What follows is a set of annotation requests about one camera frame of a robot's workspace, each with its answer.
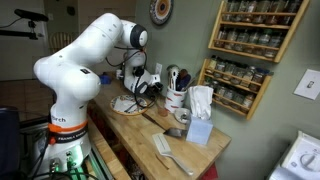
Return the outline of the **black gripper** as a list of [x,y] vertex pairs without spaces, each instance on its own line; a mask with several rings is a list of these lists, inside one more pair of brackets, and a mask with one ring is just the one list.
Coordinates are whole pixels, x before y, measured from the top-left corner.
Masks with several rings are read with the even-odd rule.
[[161,93],[162,89],[163,84],[160,82],[156,82],[154,85],[150,85],[147,87],[144,95],[149,99],[154,99]]

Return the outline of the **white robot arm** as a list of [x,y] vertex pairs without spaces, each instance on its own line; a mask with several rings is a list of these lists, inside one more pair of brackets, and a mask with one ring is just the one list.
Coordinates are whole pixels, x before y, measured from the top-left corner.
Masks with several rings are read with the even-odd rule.
[[123,44],[130,49],[130,60],[125,64],[125,87],[142,94],[152,84],[149,72],[144,71],[139,77],[133,74],[135,68],[145,62],[139,51],[146,45],[147,38],[143,26],[105,13],[71,44],[35,63],[38,80],[57,96],[50,110],[47,146],[41,152],[38,173],[77,168],[90,153],[87,104],[99,93],[101,81],[89,67],[102,62],[116,45]]

